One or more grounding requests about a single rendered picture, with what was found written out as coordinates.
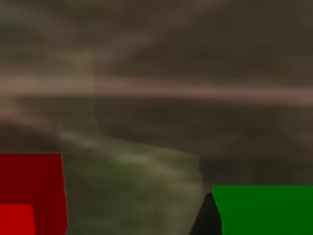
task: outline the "red object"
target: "red object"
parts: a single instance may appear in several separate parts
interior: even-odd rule
[[[0,234],[64,235],[66,229],[61,154],[0,154]]]

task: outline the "dark red surface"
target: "dark red surface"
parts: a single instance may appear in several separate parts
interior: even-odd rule
[[[30,204],[35,235],[64,235],[67,212],[61,154],[0,154],[1,204]]]

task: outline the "green object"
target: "green object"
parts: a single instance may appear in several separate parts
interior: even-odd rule
[[[223,235],[312,235],[313,186],[214,186]]]

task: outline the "red block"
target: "red block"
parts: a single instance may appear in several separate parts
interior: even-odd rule
[[[4,233],[0,230],[1,235],[25,234],[18,230],[9,232],[10,224],[26,226],[29,231],[34,224],[34,235],[65,234],[67,213],[62,170],[58,153],[0,154],[0,229],[6,230]]]

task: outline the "blurry background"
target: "blurry background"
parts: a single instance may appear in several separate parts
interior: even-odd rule
[[[312,42],[310,0],[1,0],[2,109],[59,115],[69,235],[188,234],[198,157],[100,133],[94,67],[107,81],[308,89]],[[312,128],[312,110],[301,117]]]

